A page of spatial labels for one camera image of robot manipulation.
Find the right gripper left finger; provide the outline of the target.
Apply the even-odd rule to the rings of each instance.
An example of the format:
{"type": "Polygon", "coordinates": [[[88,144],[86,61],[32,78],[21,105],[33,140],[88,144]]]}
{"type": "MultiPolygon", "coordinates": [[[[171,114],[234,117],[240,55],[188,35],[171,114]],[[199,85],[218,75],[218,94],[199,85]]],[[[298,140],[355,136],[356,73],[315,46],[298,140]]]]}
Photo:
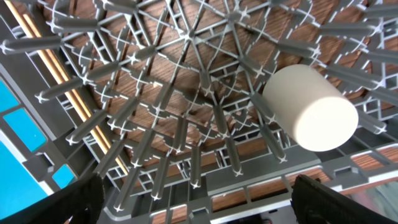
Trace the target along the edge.
{"type": "Polygon", "coordinates": [[[1,223],[96,223],[103,209],[104,199],[103,179],[98,174],[92,174],[2,219],[1,223]]]}

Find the teal serving tray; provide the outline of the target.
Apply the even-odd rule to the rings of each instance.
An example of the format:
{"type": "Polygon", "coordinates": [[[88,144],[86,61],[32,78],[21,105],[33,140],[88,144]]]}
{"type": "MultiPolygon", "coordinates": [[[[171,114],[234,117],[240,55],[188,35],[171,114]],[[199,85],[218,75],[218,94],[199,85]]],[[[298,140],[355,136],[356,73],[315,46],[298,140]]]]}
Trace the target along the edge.
{"type": "MultiPolygon", "coordinates": [[[[38,152],[49,141],[4,80],[1,80],[1,120],[5,122],[1,127],[10,128],[29,152],[38,152]]],[[[1,141],[1,219],[50,195],[22,164],[22,153],[18,149],[13,151],[11,146],[1,141]]]]}

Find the white cup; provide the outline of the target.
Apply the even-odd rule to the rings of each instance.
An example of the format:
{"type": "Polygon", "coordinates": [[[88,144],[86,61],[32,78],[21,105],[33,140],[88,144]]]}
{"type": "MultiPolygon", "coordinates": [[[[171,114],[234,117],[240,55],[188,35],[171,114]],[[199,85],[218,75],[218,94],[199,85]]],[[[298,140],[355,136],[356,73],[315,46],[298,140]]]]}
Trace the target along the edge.
{"type": "Polygon", "coordinates": [[[354,105],[308,65],[280,69],[268,79],[262,97],[277,124],[309,151],[335,149],[358,127],[354,105]]]}

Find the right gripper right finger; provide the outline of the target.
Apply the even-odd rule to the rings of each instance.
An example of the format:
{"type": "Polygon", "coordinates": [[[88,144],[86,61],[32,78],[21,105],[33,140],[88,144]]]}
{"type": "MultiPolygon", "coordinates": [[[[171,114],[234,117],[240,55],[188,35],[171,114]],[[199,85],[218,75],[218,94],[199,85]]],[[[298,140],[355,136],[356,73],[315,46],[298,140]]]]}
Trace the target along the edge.
{"type": "Polygon", "coordinates": [[[307,175],[296,177],[290,202],[299,224],[397,224],[307,175]]]}

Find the grey dish rack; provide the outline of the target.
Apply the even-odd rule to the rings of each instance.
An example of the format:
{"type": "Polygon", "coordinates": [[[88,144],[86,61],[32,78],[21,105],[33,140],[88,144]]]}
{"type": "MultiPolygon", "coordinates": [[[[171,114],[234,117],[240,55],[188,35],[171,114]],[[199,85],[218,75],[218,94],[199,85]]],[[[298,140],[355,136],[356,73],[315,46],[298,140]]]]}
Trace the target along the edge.
{"type": "Polygon", "coordinates": [[[1,80],[48,143],[1,140],[50,195],[103,167],[104,152],[65,92],[74,88],[128,174],[104,175],[101,223],[227,223],[270,218],[305,174],[350,194],[397,179],[396,1],[1,2],[1,80]],[[72,79],[58,85],[38,54],[72,79]],[[327,152],[300,147],[260,95],[309,65],[354,104],[359,125],[327,152]]]}

